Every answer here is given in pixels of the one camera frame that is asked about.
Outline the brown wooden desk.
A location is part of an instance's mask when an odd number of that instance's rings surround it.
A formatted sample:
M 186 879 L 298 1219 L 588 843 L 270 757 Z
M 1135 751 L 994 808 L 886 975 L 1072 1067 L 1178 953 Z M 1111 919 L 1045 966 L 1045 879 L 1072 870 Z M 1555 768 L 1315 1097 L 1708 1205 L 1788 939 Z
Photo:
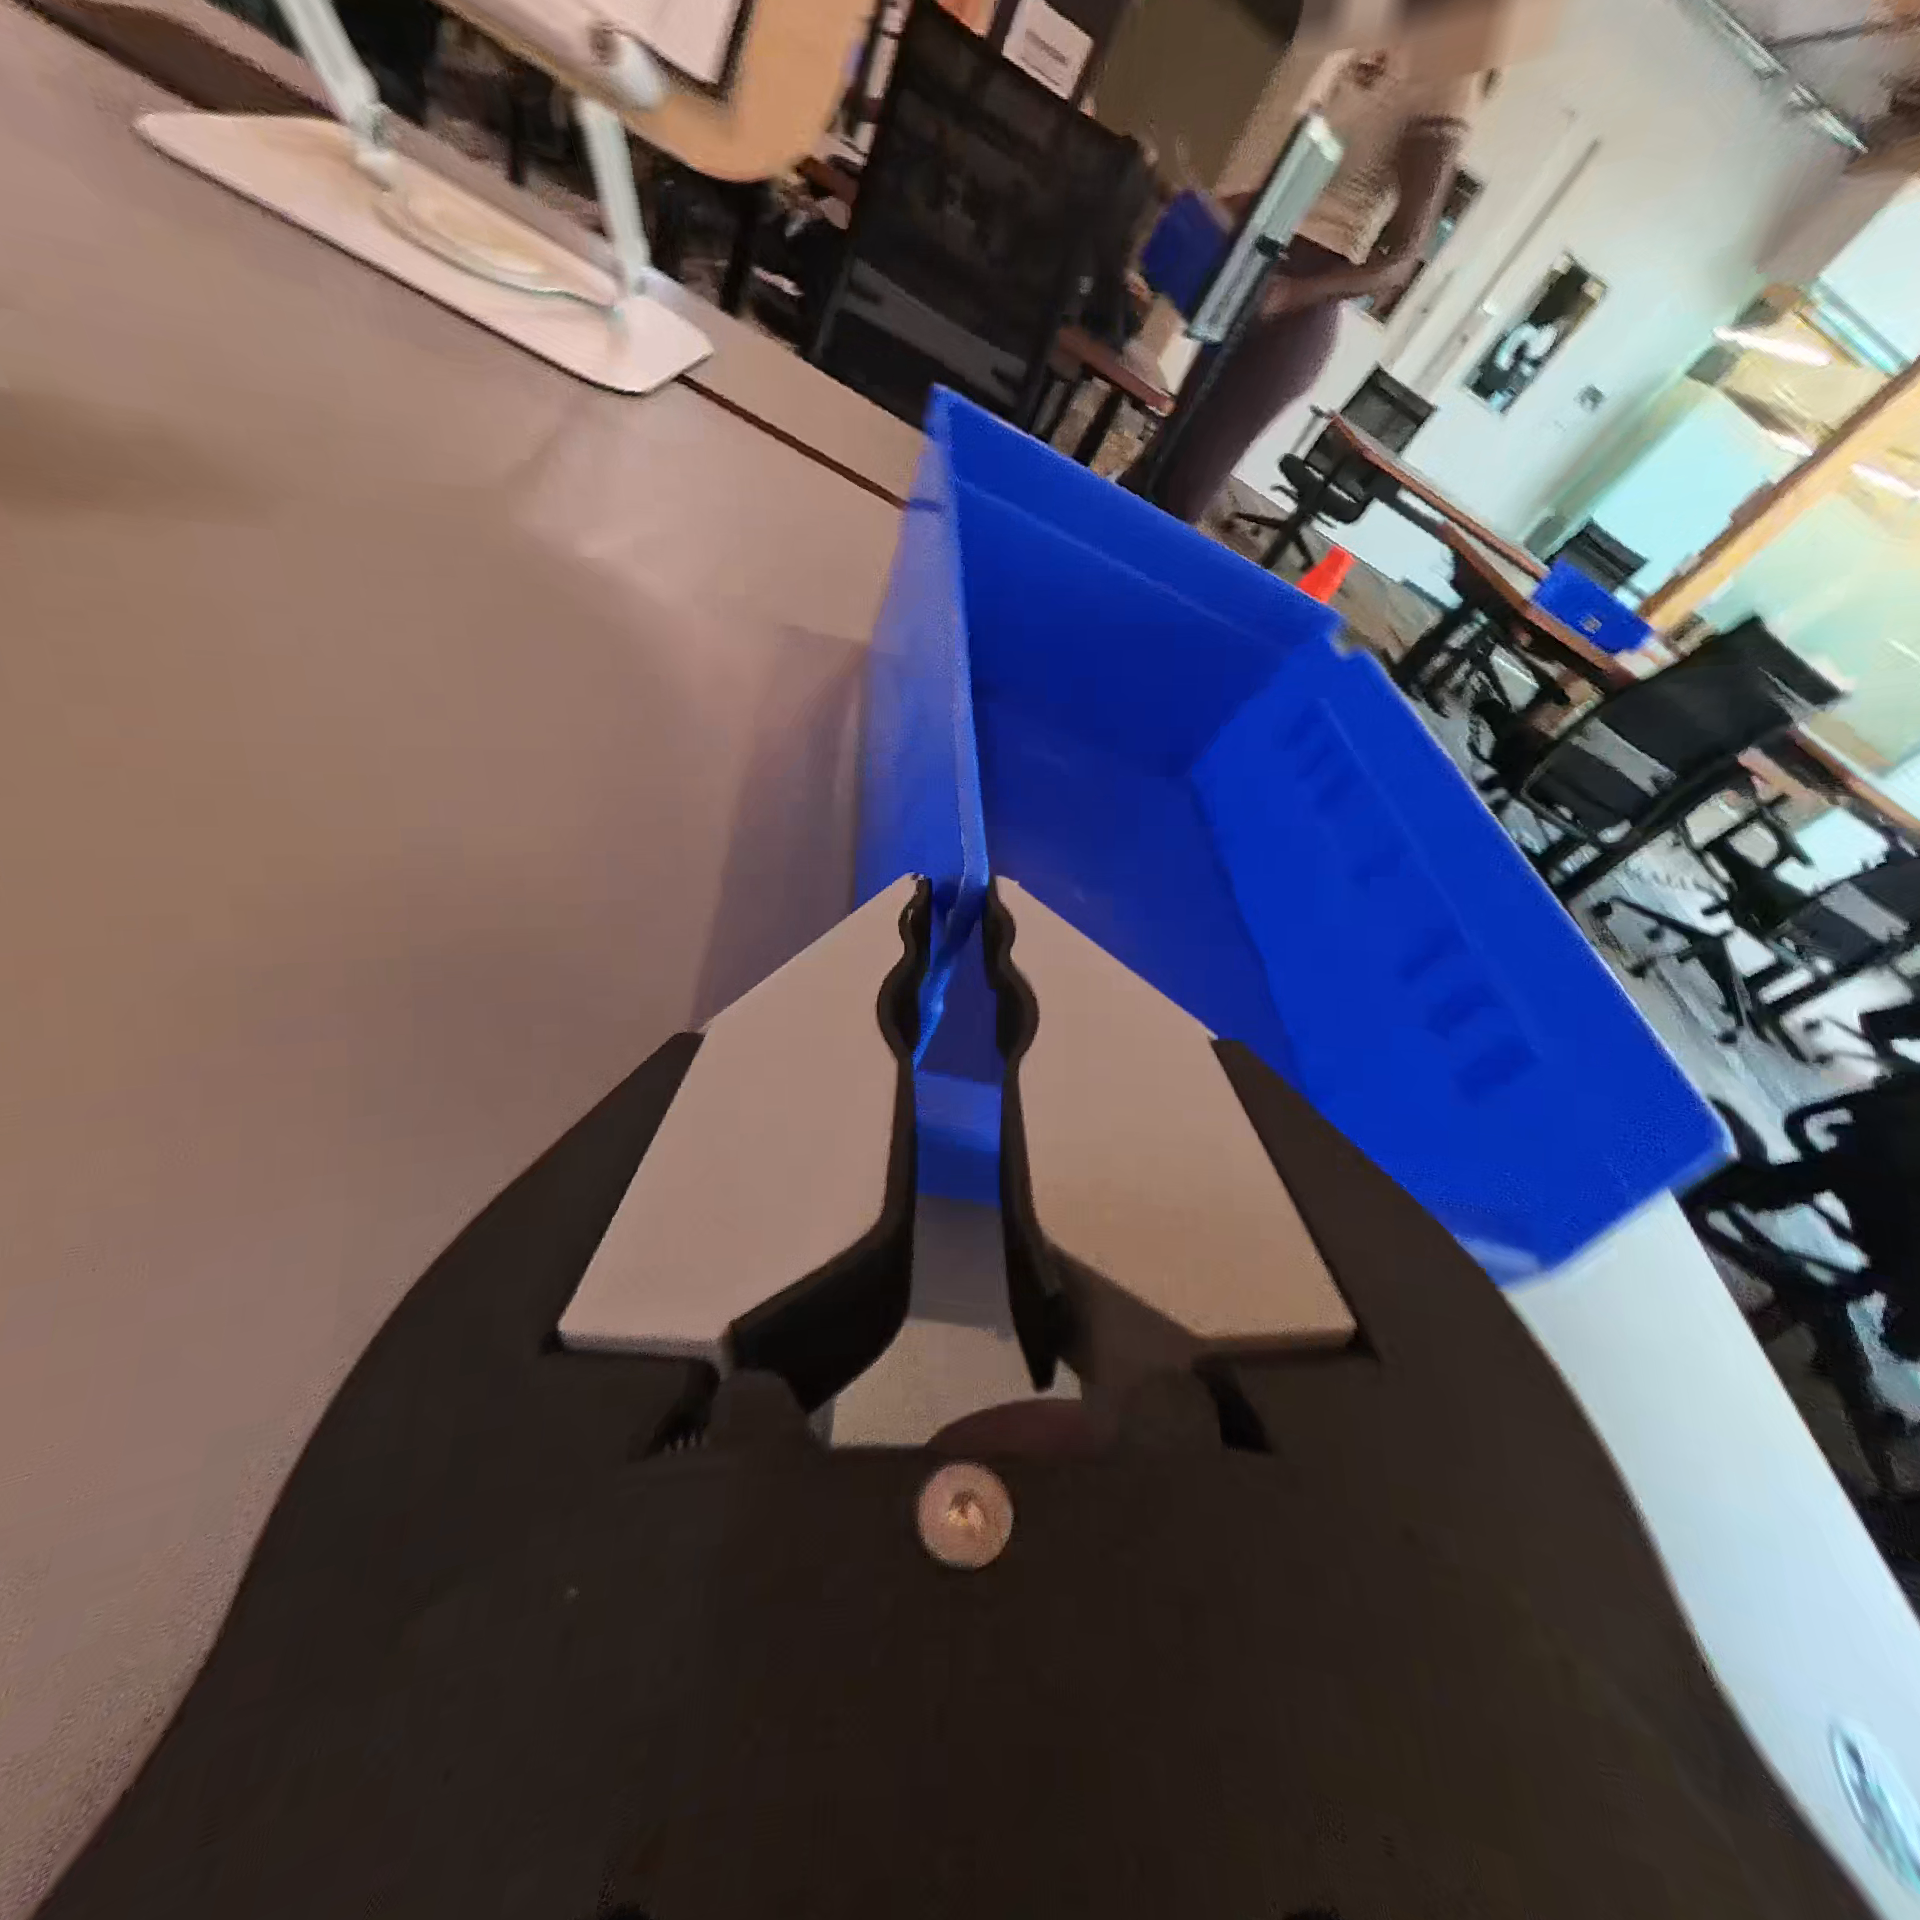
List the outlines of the brown wooden desk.
M 1618 688 L 1652 679 L 1678 665 L 1679 653 L 1660 637 L 1647 637 L 1638 648 L 1608 655 L 1592 641 L 1592 636 L 1539 606 L 1532 593 L 1544 577 L 1547 566 L 1526 549 L 1480 524 L 1432 480 L 1341 414 L 1326 419 L 1326 432 L 1341 455 L 1354 457 L 1382 483 L 1382 501 L 1396 512 L 1415 501 L 1437 518 L 1437 540 L 1455 564 L 1471 576 L 1470 599 L 1477 603 L 1490 596 L 1516 630 L 1516 644 L 1547 661 L 1549 679 L 1573 679 L 1588 688 Z

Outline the blue plastic bin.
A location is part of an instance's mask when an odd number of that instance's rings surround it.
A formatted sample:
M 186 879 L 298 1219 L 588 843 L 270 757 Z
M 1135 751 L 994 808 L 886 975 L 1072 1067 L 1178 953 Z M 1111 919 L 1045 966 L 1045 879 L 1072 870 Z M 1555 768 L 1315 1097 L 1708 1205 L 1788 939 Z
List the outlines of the blue plastic bin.
M 1239 219 L 1208 191 L 1188 188 L 1162 207 L 1135 263 L 1144 291 L 1190 319 L 1232 252 Z
M 1652 637 L 1638 609 L 1573 559 L 1557 559 L 1530 603 L 1604 655 L 1636 653 Z
M 855 895 L 932 883 L 926 1193 L 998 1200 L 991 879 L 1263 1057 L 1496 1284 L 1732 1157 L 1335 609 L 960 392 L 924 432 L 869 653 Z

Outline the black mesh chair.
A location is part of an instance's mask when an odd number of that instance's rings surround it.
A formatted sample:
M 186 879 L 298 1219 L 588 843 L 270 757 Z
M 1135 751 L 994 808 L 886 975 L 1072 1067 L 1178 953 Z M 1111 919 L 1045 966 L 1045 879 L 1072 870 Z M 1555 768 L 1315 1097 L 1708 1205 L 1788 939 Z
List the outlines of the black mesh chair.
M 946 387 L 1032 427 L 1052 349 L 1149 185 L 1131 137 L 915 4 L 807 361 L 907 422 Z

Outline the metal desk grommet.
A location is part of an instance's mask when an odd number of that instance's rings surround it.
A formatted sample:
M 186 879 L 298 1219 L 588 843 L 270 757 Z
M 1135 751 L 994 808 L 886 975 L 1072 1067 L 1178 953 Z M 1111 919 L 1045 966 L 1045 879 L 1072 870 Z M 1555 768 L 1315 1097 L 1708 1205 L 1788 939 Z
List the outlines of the metal desk grommet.
M 1917 1894 L 1917 1798 L 1887 1751 L 1860 1723 L 1831 1726 L 1831 1765 L 1845 1805 L 1872 1855 Z

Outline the black office chair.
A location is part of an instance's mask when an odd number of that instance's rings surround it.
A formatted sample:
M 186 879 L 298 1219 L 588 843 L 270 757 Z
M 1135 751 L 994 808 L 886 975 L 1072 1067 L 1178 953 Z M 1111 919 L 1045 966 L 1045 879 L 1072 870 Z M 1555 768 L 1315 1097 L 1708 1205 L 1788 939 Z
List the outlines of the black office chair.
M 1734 1157 L 1682 1195 L 1710 1254 L 1764 1292 L 1760 1341 L 1800 1332 L 1863 1463 L 1867 1515 L 1915 1529 L 1915 1415 L 1876 1382 L 1872 1353 L 1915 1365 L 1917 1076 L 1904 1062 L 1782 1120 L 1773 1158 L 1719 1107 Z
M 1532 867 L 1558 905 L 1574 907 L 1738 785 L 1751 751 L 1782 745 L 1846 693 L 1748 616 L 1557 726 L 1512 719 L 1495 733 L 1478 788 L 1547 830 Z
M 1287 552 L 1308 559 L 1306 533 L 1315 524 L 1354 528 L 1375 503 L 1395 495 L 1399 484 L 1370 467 L 1338 432 L 1344 422 L 1399 460 L 1432 419 L 1435 401 L 1419 396 L 1390 373 L 1373 368 L 1338 414 L 1322 414 L 1318 427 L 1279 460 L 1279 480 L 1290 494 L 1290 510 L 1261 552 L 1263 566 L 1275 566 Z

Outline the white board stand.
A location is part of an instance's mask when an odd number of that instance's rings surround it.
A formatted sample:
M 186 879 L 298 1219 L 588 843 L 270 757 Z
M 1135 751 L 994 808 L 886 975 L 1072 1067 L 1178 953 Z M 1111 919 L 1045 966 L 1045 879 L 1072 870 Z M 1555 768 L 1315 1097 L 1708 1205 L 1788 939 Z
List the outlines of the white board stand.
M 710 359 L 708 334 L 655 291 L 628 131 L 664 103 L 664 73 L 616 14 L 468 7 L 477 24 L 516 33 L 524 60 L 571 91 L 608 231 L 610 263 L 594 267 L 399 149 L 396 115 L 336 4 L 279 11 L 319 76 L 328 117 L 147 112 L 134 132 L 190 174 L 597 391 L 645 398 Z

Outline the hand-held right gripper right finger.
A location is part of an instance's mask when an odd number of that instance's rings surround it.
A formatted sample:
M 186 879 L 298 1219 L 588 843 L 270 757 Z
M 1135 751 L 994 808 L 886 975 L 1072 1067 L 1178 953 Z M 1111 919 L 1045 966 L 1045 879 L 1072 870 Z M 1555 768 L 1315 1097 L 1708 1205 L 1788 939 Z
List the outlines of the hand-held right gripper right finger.
M 1216 1035 L 1013 879 L 980 905 L 997 1001 L 998 1222 L 1014 1340 L 1118 1392 L 1341 1353 L 1357 1319 Z

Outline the dark wall poster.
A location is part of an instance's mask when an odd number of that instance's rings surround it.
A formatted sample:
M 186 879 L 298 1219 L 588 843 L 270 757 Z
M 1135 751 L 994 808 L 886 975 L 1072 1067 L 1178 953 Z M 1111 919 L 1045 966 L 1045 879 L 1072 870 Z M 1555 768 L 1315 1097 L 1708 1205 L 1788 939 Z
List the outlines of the dark wall poster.
M 1490 414 L 1508 414 L 1606 293 L 1606 279 L 1573 254 L 1558 255 L 1517 316 L 1487 343 L 1462 391 Z

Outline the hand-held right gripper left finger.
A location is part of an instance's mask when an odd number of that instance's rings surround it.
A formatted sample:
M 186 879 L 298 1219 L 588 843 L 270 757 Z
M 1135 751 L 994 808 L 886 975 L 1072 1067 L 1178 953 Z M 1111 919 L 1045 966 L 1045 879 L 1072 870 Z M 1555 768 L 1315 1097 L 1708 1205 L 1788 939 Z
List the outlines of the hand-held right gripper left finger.
M 830 1405 L 901 1332 L 931 883 L 906 872 L 703 1029 L 557 1324 L 566 1353 Z

